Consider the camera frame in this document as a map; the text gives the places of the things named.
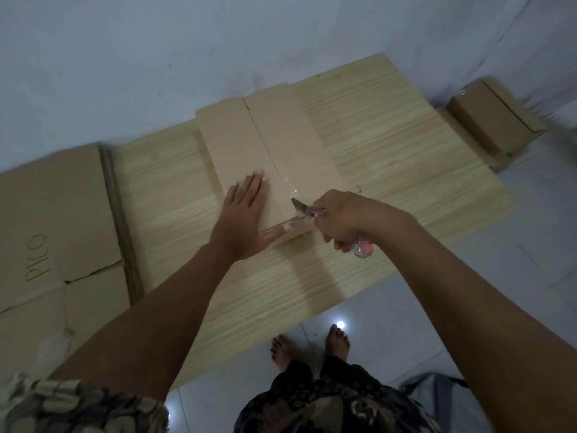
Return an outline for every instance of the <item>wooden board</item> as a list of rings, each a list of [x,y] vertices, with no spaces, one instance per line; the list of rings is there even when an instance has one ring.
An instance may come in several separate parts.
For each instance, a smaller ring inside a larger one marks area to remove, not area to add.
[[[383,55],[292,85],[350,187],[413,213],[447,242],[512,210],[474,152]],[[208,240],[224,199],[196,121],[113,151],[146,291]],[[395,272],[311,232],[237,263],[217,289],[174,387]]]

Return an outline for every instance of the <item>forearm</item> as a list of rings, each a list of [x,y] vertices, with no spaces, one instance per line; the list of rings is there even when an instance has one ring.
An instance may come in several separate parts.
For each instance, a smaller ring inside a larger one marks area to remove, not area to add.
[[[204,245],[146,298],[91,337],[50,378],[83,379],[164,400],[233,262],[221,247]]]
[[[568,428],[575,421],[577,352],[416,220],[400,222],[393,229],[379,222],[373,240],[406,279],[494,425],[503,431]]]

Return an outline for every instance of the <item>left hand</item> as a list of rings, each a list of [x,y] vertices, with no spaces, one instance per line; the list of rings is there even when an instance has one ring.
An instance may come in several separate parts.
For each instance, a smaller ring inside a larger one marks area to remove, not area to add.
[[[258,220],[267,200],[269,184],[262,172],[249,174],[240,188],[228,189],[210,243],[224,247],[235,260],[245,260],[265,250],[274,240],[290,231],[290,225],[258,233]]]

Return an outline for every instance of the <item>bare foot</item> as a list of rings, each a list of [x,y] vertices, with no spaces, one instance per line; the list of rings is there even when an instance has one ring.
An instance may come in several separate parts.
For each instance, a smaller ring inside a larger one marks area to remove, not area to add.
[[[350,347],[349,336],[336,325],[332,325],[331,329],[328,330],[325,355],[336,356],[343,361],[347,361]]]
[[[298,348],[292,341],[281,334],[272,340],[270,357],[278,369],[284,372],[289,367],[289,363],[298,358]]]

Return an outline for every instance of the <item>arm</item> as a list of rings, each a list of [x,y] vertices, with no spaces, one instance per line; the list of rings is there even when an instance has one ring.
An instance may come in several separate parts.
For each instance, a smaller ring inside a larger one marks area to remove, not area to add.
[[[370,240],[391,259],[498,431],[577,431],[577,351],[503,296],[410,214],[331,190],[325,241]]]
[[[240,188],[232,186],[209,242],[146,298],[92,336],[50,379],[82,379],[163,401],[228,269],[285,232],[282,226],[264,235],[257,232],[267,193],[268,181],[258,173],[250,174]]]

